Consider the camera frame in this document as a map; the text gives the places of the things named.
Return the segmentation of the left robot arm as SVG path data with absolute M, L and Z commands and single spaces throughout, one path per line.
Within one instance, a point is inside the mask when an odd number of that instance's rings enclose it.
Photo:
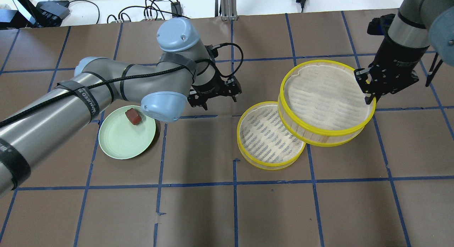
M 28 179 L 47 157 L 97 118 L 115 100 L 140 103 L 141 112 L 171 123 L 186 104 L 203 107 L 218 96 L 242 93 L 235 72 L 223 75 L 217 49 L 204 45 L 191 21 L 176 17 L 157 30 L 163 54 L 155 66 L 105 57 L 83 58 L 74 77 L 1 122 L 1 195 Z

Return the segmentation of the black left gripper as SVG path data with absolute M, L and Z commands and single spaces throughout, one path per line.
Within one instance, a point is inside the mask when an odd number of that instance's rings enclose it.
M 215 59 L 218 57 L 218 49 L 225 45 L 205 45 L 206 51 L 209 54 L 209 59 L 197 60 L 197 63 L 206 63 L 206 67 L 197 76 L 207 73 L 209 69 L 213 69 L 214 73 L 209 74 L 209 80 L 203 85 L 192 85 L 188 96 L 188 103 L 191 107 L 202 107 L 208 110 L 207 100 L 218 96 L 231 97 L 233 101 L 237 101 L 237 95 L 242 93 L 240 82 L 234 76 L 235 71 L 228 75 L 223 75 L 216 66 Z

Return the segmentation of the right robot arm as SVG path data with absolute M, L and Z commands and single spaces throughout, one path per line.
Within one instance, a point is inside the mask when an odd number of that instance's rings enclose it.
M 418 82 L 415 66 L 426 51 L 436 51 L 425 86 L 443 63 L 454 60 L 454 0 L 403 0 L 396 14 L 370 21 L 368 34 L 384 37 L 367 68 L 354 75 L 367 105 Z

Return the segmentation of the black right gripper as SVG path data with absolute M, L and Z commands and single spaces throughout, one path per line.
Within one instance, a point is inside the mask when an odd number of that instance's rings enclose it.
M 381 96 L 394 95 L 418 82 L 415 66 L 419 60 L 419 48 L 400 45 L 385 33 L 373 62 L 354 71 L 360 89 L 368 94 L 365 103 L 376 104 Z

